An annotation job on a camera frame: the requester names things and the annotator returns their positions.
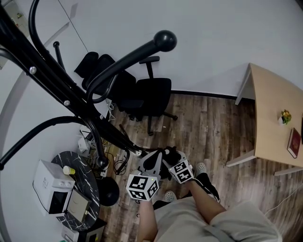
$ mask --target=black marble tabletop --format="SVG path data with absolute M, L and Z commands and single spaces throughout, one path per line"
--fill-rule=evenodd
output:
M 83 223 L 69 212 L 64 216 L 57 217 L 57 219 L 64 226 L 75 231 L 83 231 L 91 228 L 96 222 L 100 211 L 99 190 L 91 168 L 82 156 L 72 151 L 60 153 L 52 160 L 52 163 L 58 164 L 61 167 L 67 165 L 75 169 L 76 173 L 71 175 L 71 177 L 75 180 L 76 187 L 85 197 L 91 200 L 88 214 Z

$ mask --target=screw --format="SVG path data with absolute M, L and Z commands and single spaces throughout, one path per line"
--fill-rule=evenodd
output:
M 29 69 L 29 73 L 30 74 L 35 74 L 37 72 L 37 68 L 36 67 L 34 67 L 34 66 L 32 66 L 30 69 Z
M 71 103 L 70 103 L 70 101 L 68 101 L 68 100 L 66 100 L 66 101 L 64 101 L 64 106 L 69 106 Z

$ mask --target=white pot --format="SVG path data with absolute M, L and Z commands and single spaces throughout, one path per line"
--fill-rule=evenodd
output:
M 282 117 L 280 117 L 280 118 L 278 119 L 278 122 L 279 122 L 280 125 L 285 125 L 285 123 L 283 123 Z

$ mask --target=shoe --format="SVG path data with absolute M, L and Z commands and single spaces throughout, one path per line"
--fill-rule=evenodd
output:
M 206 165 L 203 162 L 199 162 L 196 165 L 196 175 L 195 175 L 195 177 L 197 177 L 201 173 L 206 173 Z
M 166 191 L 166 193 L 164 194 L 164 202 L 173 202 L 177 200 L 176 194 L 173 191 Z

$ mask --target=book cover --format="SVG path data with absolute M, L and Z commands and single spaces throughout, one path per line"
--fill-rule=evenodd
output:
M 287 150 L 293 156 L 293 158 L 298 157 L 300 143 L 301 143 L 301 135 L 295 128 L 292 128 L 292 131 L 290 132 Z

